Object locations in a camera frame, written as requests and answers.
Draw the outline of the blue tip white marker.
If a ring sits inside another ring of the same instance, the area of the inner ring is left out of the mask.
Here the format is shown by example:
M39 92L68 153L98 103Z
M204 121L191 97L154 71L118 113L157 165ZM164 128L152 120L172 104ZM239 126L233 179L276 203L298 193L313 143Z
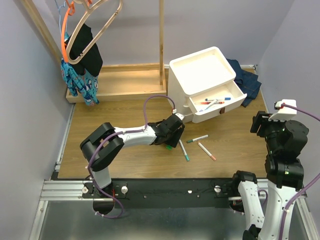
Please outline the blue tip white marker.
M229 100L231 100L231 97L222 97L222 98L212 98L212 99L210 99L210 98L205 98L205 101L206 102L212 102L212 101L229 101Z

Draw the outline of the red white marker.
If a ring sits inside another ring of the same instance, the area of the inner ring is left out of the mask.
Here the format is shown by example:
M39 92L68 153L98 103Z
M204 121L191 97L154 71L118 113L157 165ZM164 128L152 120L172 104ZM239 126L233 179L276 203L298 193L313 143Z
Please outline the red white marker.
M224 104L224 101L202 101L202 102L195 102L196 105L210 105L210 104L214 104L214 105L220 105L220 104Z

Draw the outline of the white drawer cabinet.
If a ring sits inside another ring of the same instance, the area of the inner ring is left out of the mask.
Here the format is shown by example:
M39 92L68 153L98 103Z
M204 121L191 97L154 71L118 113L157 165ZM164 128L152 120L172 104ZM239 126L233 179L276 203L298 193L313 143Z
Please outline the white drawer cabinet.
M167 95L174 108L185 116L184 122L200 123L239 107L247 94L234 82L236 73L216 46L169 62ZM230 97L205 111L205 99Z

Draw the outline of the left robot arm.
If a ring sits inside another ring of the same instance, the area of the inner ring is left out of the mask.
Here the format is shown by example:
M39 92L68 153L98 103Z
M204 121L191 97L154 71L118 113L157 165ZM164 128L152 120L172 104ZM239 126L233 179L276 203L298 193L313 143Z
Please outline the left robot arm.
M162 144L175 148L185 128L183 120L182 114L173 113L167 119L149 122L147 126L119 128L109 122L99 126L80 144L88 161L89 174L95 181L93 191L101 198L110 194L109 165L121 149Z

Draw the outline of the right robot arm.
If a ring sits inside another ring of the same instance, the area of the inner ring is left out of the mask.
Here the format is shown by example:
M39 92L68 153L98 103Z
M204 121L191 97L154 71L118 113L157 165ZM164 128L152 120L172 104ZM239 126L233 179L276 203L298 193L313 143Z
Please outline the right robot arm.
M258 179L252 172L238 170L230 191L241 197L246 228L244 240L287 240L297 194L303 188L304 168L298 158L308 142L309 129L293 115L281 111L258 111L250 132L264 138L267 155L266 209L263 210Z

